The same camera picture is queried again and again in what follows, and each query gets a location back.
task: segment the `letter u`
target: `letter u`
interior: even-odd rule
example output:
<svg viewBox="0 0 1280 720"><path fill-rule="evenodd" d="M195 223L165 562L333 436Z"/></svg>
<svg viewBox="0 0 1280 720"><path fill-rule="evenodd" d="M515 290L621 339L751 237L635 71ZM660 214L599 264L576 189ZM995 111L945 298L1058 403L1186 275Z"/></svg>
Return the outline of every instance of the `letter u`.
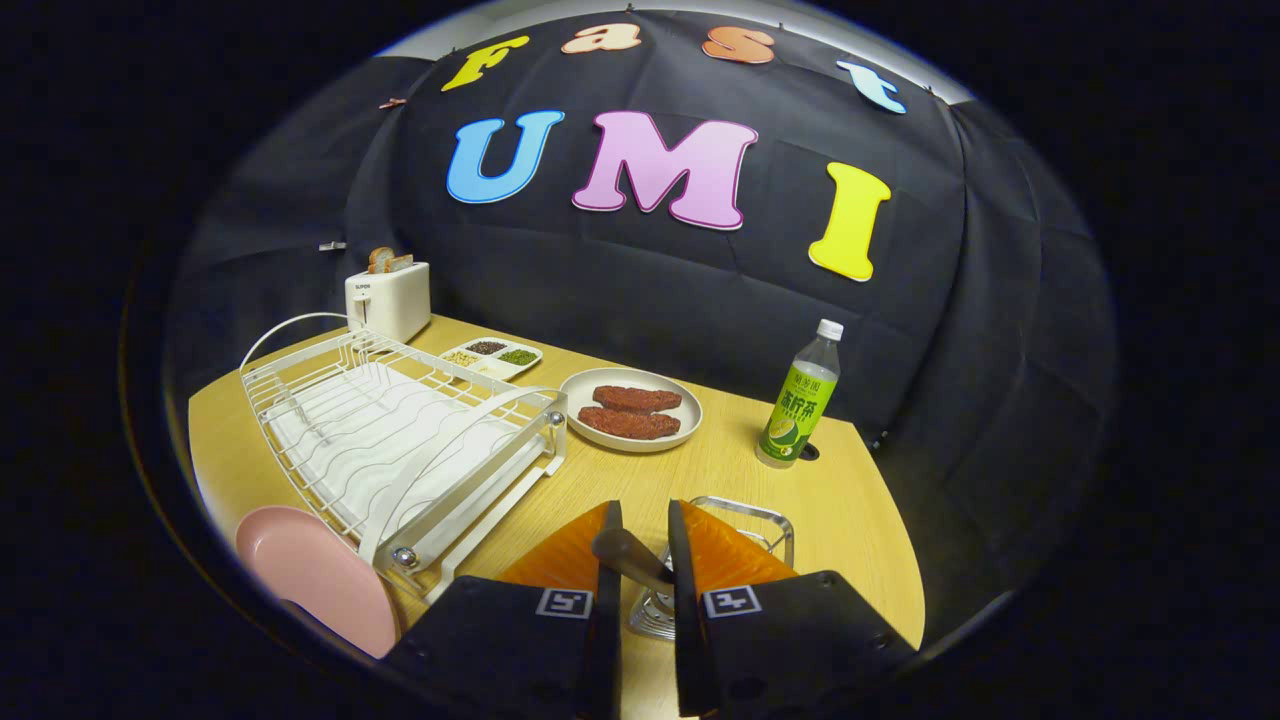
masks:
<svg viewBox="0 0 1280 720"><path fill-rule="evenodd" d="M524 128L520 145L516 146L516 159L506 173L493 178L480 174L480 164L484 161L489 140L503 122L499 118L490 118L463 126L457 133L458 146L453 150L445 181L449 195L462 202L472 204L497 202L516 195L534 179L543 147L547 145L547 136L552 126L563 119L564 113L559 110L539 110L521 115L516 120L516 124Z"/></svg>

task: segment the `blue letter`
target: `blue letter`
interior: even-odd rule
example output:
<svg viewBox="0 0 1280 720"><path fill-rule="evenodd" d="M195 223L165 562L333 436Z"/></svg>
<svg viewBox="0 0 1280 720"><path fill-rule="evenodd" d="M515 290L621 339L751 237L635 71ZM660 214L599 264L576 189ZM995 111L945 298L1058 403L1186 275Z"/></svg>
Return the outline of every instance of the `blue letter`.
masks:
<svg viewBox="0 0 1280 720"><path fill-rule="evenodd" d="M449 163L445 182L449 195L462 202L497 202L520 192L538 172L538 161L543 158L543 146L547 145L552 126L563 119L564 113L559 110L521 115L516 124L525 129L516 146L516 159L506 173L495 178L480 174L480 163L489 147L489 138L503 126L502 120L493 118L465 126L458 131L458 146Z"/></svg>
<svg viewBox="0 0 1280 720"><path fill-rule="evenodd" d="M901 102L884 94L886 90L897 92L897 88L881 79L881 77L876 74L876 70L855 65L852 63L846 63L844 60L836 60L836 64L849 70L849 74L854 78L854 87L858 88L858 92L863 94L863 97L870 100L881 108L884 108L890 113L897 113L900 115L906 114L906 108Z"/></svg>

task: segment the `plastic bottle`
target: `plastic bottle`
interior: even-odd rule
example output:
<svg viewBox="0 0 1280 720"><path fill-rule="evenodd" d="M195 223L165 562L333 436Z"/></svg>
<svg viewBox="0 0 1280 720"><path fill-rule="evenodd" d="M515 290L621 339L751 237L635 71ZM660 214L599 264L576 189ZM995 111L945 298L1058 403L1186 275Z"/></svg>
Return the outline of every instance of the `plastic bottle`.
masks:
<svg viewBox="0 0 1280 720"><path fill-rule="evenodd" d="M818 323L818 337L791 363L778 402L755 446L760 462L786 469L800 457L840 379L836 343L844 333L845 327L840 323Z"/></svg>

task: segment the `white bottle cap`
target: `white bottle cap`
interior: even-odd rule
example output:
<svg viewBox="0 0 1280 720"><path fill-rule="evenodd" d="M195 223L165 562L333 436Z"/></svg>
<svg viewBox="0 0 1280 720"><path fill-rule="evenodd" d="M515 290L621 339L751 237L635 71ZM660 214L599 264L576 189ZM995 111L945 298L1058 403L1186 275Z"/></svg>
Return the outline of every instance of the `white bottle cap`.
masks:
<svg viewBox="0 0 1280 720"><path fill-rule="evenodd" d="M840 338L845 334L845 325L832 320L823 320L818 323L818 334L827 340L840 342Z"/></svg>

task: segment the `sausage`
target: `sausage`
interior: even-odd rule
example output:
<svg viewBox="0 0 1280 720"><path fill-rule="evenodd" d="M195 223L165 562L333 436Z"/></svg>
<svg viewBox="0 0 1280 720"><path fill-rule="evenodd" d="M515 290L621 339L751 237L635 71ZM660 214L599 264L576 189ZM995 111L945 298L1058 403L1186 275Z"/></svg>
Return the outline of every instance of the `sausage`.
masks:
<svg viewBox="0 0 1280 720"><path fill-rule="evenodd" d="M584 407L577 419L602 433L631 439L658 439L680 432L680 420L671 415L639 415L608 407Z"/></svg>
<svg viewBox="0 0 1280 720"><path fill-rule="evenodd" d="M648 415L659 410L680 407L684 400L680 395L666 389L640 389L635 387L600 386L591 393L591 400L620 413L639 413Z"/></svg>

